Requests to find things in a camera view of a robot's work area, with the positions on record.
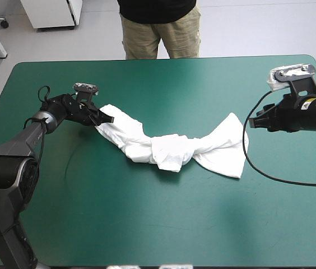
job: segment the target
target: gray robot arm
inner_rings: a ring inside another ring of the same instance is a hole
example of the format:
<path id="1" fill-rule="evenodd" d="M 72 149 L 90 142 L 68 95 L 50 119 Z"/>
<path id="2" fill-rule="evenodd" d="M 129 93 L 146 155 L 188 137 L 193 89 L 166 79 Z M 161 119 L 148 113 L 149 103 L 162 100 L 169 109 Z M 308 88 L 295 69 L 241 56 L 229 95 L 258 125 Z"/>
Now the gray robot arm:
<path id="1" fill-rule="evenodd" d="M 40 110 L 30 118 L 32 124 L 0 145 L 0 259 L 6 269 L 45 267 L 38 263 L 19 218 L 39 179 L 41 154 L 37 157 L 34 148 L 41 141 L 42 149 L 45 134 L 52 133 L 64 119 L 86 126 L 113 122 L 113 117 L 91 101 L 97 94 L 96 86 L 77 83 L 73 87 L 76 98 L 65 94 L 51 99 L 50 88 L 45 87 L 48 92 Z"/>

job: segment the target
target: green table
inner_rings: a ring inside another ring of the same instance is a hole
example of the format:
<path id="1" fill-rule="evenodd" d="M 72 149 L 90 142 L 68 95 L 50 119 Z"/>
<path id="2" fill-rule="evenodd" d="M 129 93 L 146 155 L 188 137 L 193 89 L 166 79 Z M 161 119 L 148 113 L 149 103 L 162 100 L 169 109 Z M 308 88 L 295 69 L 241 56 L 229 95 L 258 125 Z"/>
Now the green table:
<path id="1" fill-rule="evenodd" d="M 229 112 L 243 122 L 269 90 L 269 70 L 294 63 L 316 66 L 308 55 L 20 63 L 0 97 L 0 143 L 39 109 L 40 86 L 55 96 L 75 82 L 98 85 L 96 105 L 121 108 L 149 136 L 202 137 Z M 262 170 L 316 182 L 316 132 L 247 131 Z M 71 122 L 46 137 L 40 182 L 21 218 L 38 259 L 53 266 L 316 266 L 316 188 L 273 182 L 248 164 L 240 180 L 193 160 L 180 173 L 135 164 Z"/>

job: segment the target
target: white cloth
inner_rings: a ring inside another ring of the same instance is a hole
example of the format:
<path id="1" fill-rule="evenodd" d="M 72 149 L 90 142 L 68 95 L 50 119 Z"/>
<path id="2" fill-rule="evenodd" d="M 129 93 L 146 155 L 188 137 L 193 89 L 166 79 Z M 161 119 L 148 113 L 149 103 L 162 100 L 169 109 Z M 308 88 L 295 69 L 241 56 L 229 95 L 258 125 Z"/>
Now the white cloth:
<path id="1" fill-rule="evenodd" d="M 149 137 L 143 124 L 113 105 L 100 109 L 114 117 L 114 123 L 96 126 L 99 133 L 120 148 L 135 163 L 157 164 L 159 169 L 179 172 L 194 158 L 204 168 L 228 177 L 240 178 L 244 168 L 243 126 L 230 113 L 218 127 L 202 138 L 189 139 L 178 134 Z M 245 133 L 245 147 L 248 149 Z"/>

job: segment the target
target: cable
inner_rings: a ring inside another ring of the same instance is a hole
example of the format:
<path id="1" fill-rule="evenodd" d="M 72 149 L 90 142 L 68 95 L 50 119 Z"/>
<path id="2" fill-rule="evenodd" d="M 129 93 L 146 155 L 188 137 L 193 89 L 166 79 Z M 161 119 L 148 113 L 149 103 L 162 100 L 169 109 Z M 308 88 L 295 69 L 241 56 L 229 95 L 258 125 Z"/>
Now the cable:
<path id="1" fill-rule="evenodd" d="M 245 157 L 247 158 L 247 161 L 249 163 L 249 165 L 258 173 L 262 174 L 264 177 L 266 178 L 269 178 L 269 179 L 272 179 L 274 181 L 278 181 L 278 182 L 283 182 L 283 183 L 286 183 L 286 184 L 292 184 L 292 185 L 301 185 L 301 186 L 309 186 L 309 187 L 316 187 L 316 183 L 306 183 L 306 182 L 296 182 L 296 181 L 289 181 L 289 180 L 283 180 L 283 179 L 280 179 L 280 178 L 276 178 L 276 177 L 273 177 L 271 175 L 268 175 L 266 173 L 264 173 L 263 171 L 261 171 L 260 169 L 258 169 L 253 163 L 252 161 L 250 160 L 250 158 L 248 157 L 248 154 L 247 154 L 247 150 L 245 148 L 245 130 L 247 128 L 247 124 L 248 124 L 248 120 L 250 118 L 250 116 L 254 113 L 254 111 L 256 110 L 256 108 L 260 105 L 260 103 L 265 99 L 266 96 L 268 96 L 269 94 L 271 94 L 272 91 L 269 91 L 267 92 L 266 94 L 264 94 L 260 100 L 257 102 L 257 104 L 253 107 L 253 109 L 250 111 L 250 113 L 248 114 L 245 122 L 244 122 L 244 127 L 243 127 L 243 151 L 244 151 L 244 155 Z"/>
<path id="2" fill-rule="evenodd" d="M 42 100 L 42 99 L 40 98 L 40 93 L 41 93 L 41 90 L 44 89 L 44 88 L 47 89 L 47 92 L 46 92 L 46 94 L 45 94 L 45 96 L 44 96 L 44 100 Z M 41 88 L 39 88 L 39 91 L 37 92 L 37 96 L 38 96 L 39 100 L 43 103 L 43 102 L 46 102 L 46 101 L 47 101 L 47 97 L 48 97 L 48 95 L 50 94 L 50 92 L 51 92 L 50 86 L 42 86 Z"/>

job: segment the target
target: white floor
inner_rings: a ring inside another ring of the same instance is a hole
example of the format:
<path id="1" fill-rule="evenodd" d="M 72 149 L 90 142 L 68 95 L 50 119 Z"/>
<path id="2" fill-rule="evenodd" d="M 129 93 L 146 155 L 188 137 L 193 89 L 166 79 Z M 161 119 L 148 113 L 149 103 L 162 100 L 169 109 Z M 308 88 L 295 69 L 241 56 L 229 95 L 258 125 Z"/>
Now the white floor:
<path id="1" fill-rule="evenodd" d="M 316 59 L 316 0 L 200 0 L 201 57 L 310 54 Z M 75 30 L 38 33 L 19 0 L 0 0 L 9 28 L 0 60 L 0 93 L 15 64 L 124 59 L 116 0 L 83 0 Z M 161 46 L 159 58 L 167 58 Z"/>

